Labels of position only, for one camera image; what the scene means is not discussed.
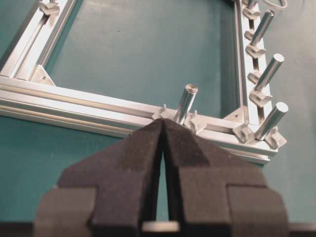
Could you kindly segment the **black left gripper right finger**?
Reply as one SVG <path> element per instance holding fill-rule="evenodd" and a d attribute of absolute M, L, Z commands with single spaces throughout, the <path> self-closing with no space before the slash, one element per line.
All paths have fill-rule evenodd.
<path fill-rule="evenodd" d="M 184 237 L 286 237 L 282 197 L 253 164 L 163 121 L 168 212 Z"/>

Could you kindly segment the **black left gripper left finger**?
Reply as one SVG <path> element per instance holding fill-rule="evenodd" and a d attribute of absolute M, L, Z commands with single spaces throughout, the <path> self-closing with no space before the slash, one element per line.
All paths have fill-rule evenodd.
<path fill-rule="evenodd" d="M 138 237 L 156 217 L 163 121 L 63 170 L 41 199 L 37 237 Z"/>

